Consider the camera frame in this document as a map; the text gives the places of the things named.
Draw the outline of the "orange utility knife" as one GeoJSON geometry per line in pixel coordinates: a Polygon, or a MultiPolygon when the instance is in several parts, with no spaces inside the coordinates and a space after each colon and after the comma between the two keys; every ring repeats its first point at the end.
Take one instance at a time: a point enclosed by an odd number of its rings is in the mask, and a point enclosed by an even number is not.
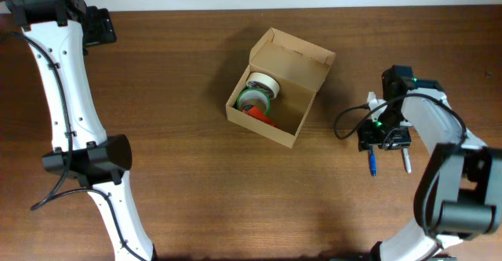
{"type": "Polygon", "coordinates": [[[252,104],[244,106],[242,108],[242,112],[252,118],[255,118],[256,120],[262,121],[270,126],[277,127],[277,125],[264,112],[252,104]]]}

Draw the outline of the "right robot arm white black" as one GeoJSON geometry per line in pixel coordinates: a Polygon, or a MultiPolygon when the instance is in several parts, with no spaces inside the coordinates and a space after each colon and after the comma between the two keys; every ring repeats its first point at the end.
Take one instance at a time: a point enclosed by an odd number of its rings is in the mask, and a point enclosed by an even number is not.
{"type": "Polygon", "coordinates": [[[382,74],[384,96],[368,95],[369,115],[357,128],[359,150],[404,150],[415,128],[431,155],[413,199],[414,217],[377,242],[371,260],[428,260],[448,247],[492,234],[501,225],[501,150],[467,129],[437,81],[411,67],[382,74]]]}

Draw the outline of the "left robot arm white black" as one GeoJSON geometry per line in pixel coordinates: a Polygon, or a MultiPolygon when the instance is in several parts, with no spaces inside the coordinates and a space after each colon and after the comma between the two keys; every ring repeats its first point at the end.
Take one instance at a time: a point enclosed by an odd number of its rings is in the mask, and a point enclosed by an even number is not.
{"type": "Polygon", "coordinates": [[[116,42],[107,9],[85,0],[3,0],[26,42],[41,76],[52,126],[52,150],[43,156],[47,172],[59,179],[31,206],[35,211],[70,195],[60,188],[78,181],[75,193],[95,202],[111,239],[116,260],[156,260],[130,185],[132,150],[123,134],[109,136],[97,115],[85,70],[90,46],[116,42]]]}

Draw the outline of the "green tape roll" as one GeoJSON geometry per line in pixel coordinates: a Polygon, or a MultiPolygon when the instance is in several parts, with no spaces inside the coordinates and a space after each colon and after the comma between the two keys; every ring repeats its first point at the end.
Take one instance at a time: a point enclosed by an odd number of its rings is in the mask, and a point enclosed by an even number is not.
{"type": "Polygon", "coordinates": [[[236,100],[236,107],[242,111],[249,105],[257,107],[259,111],[268,115],[271,108],[271,100],[264,89],[245,89],[239,94],[236,100]]]}

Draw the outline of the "cream masking tape roll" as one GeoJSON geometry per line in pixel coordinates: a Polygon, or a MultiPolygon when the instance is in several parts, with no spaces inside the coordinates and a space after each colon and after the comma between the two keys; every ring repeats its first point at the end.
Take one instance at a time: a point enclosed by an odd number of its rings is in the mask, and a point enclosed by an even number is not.
{"type": "Polygon", "coordinates": [[[253,72],[246,80],[246,87],[248,89],[262,89],[268,97],[273,100],[280,92],[280,85],[267,74],[261,72],[253,72]]]}

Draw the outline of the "brown cardboard box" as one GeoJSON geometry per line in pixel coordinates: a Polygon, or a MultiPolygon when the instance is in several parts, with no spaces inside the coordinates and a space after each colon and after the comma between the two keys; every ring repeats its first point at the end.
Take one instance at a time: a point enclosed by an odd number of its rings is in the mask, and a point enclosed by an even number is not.
{"type": "Polygon", "coordinates": [[[249,64],[226,103],[228,121],[291,148],[307,118],[316,93],[325,81],[336,53],[270,28],[250,51],[249,64]],[[236,107],[239,94],[248,89],[253,72],[272,77],[280,85],[267,115],[277,127],[244,114],[236,107]]]}

